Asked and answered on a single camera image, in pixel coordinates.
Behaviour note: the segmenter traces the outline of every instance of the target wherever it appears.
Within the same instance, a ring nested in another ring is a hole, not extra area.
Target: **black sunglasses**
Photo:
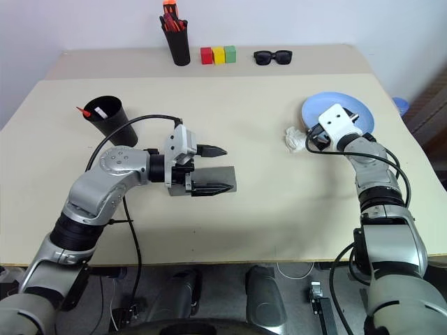
[[[253,57],[258,65],[268,65],[272,59],[275,59],[278,64],[286,65],[292,61],[292,52],[290,50],[256,51],[253,53]]]

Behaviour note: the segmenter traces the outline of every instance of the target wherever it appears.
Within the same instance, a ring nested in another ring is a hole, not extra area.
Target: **green block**
[[[236,47],[234,45],[227,45],[223,47],[225,50],[225,62],[235,63],[236,62]]]

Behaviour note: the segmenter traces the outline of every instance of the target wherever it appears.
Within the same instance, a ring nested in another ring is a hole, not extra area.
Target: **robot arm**
[[[386,158],[385,148],[371,135],[362,136],[340,105],[333,105],[318,122],[331,147],[346,153],[356,171],[361,228],[354,230],[354,250],[359,269],[371,274],[365,333],[445,334],[447,304],[423,280],[427,251],[395,175],[384,162],[349,155]]]
[[[199,187],[191,180],[193,157],[226,154],[218,147],[196,144],[182,124],[157,150],[113,147],[71,187],[56,225],[43,240],[20,284],[19,293],[0,301],[0,334],[53,334],[56,312],[66,298],[82,292],[96,242],[122,198],[134,186],[164,182],[181,184],[192,196],[214,195],[232,188],[214,182]]]

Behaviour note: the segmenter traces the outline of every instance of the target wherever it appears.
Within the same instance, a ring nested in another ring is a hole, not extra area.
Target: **white table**
[[[197,158],[197,168],[235,166],[236,193],[171,198],[163,184],[128,193],[145,264],[334,259],[360,226],[353,169],[345,158],[291,154],[284,144],[284,130],[300,125],[302,103],[320,91],[350,94],[372,111],[374,135],[410,179],[410,210],[428,253],[446,254],[447,194],[361,55],[345,45],[294,47],[295,65],[258,67],[250,57],[259,49],[238,48],[236,64],[201,66],[193,57],[184,68],[167,61],[166,50],[63,55],[0,133],[0,263],[29,264],[53,228],[103,138],[75,106],[105,94],[118,96],[129,118],[176,115],[199,143],[228,151]],[[151,61],[139,65],[145,57]],[[134,128],[138,148],[162,149],[172,124],[143,121]],[[123,217],[120,208],[115,218]],[[128,225],[107,227],[91,264],[135,263]]]

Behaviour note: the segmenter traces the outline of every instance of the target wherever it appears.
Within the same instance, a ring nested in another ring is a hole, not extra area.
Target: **white wall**
[[[165,45],[162,0],[0,0],[0,128],[62,50]],[[447,60],[446,0],[178,0],[191,45],[349,43],[409,100]]]

